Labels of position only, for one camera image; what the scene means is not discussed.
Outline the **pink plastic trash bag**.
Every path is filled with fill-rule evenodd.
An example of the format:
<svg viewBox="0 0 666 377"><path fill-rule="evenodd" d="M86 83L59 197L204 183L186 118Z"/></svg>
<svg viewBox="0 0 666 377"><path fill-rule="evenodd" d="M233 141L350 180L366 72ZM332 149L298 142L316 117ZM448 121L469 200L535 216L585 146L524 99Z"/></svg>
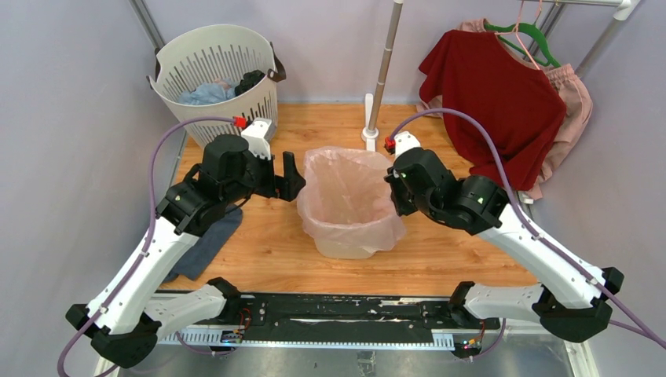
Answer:
<svg viewBox="0 0 666 377"><path fill-rule="evenodd" d="M384 155L362 149L327 146L307 151L306 186L297 198L304 232L313 241L394 249L407 230L384 181L390 166Z"/></svg>

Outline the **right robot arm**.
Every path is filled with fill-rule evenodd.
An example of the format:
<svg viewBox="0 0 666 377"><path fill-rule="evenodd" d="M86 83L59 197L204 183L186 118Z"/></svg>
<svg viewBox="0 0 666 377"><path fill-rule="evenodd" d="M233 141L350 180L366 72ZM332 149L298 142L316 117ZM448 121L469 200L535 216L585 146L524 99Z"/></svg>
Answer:
<svg viewBox="0 0 666 377"><path fill-rule="evenodd" d="M509 196L493 180L458 179L435 152L415 147L398 154L385 177L400 216L416 211L431 221L467 232L510 255L537 279L525 287L491 287L463 281L448 301L450 321L459 328L489 318L540 324L569 342L584 342L608 328L624 275L614 267L587 265L574 253L553 251L556 242L537 236L538 226L522 223Z"/></svg>

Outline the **beige plastic trash bin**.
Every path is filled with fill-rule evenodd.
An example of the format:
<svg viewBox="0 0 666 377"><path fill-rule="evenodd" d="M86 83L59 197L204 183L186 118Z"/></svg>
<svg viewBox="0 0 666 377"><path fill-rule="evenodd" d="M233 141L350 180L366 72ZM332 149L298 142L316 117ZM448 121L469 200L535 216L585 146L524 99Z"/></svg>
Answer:
<svg viewBox="0 0 666 377"><path fill-rule="evenodd" d="M336 259L366 259L373 256L378 249L371 247L358 247L330 240L314 240L316 249L326 258Z"/></svg>

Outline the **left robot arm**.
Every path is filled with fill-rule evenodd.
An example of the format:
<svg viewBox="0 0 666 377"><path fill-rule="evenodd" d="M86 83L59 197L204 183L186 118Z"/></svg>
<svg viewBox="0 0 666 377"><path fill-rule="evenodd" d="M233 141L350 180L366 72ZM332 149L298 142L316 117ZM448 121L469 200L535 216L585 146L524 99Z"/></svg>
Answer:
<svg viewBox="0 0 666 377"><path fill-rule="evenodd" d="M295 155L284 152L276 174L269 144L261 137L223 134L205 146L202 160L171 186L157 204L140 245L112 282L91 302L74 304L67 321L86 336L97 353L118 368L140 364L157 343L201 320L238 324L241 298L223 278L151 304L152 295L177 262L203 246L216 222L252 196L294 200L305 187Z"/></svg>

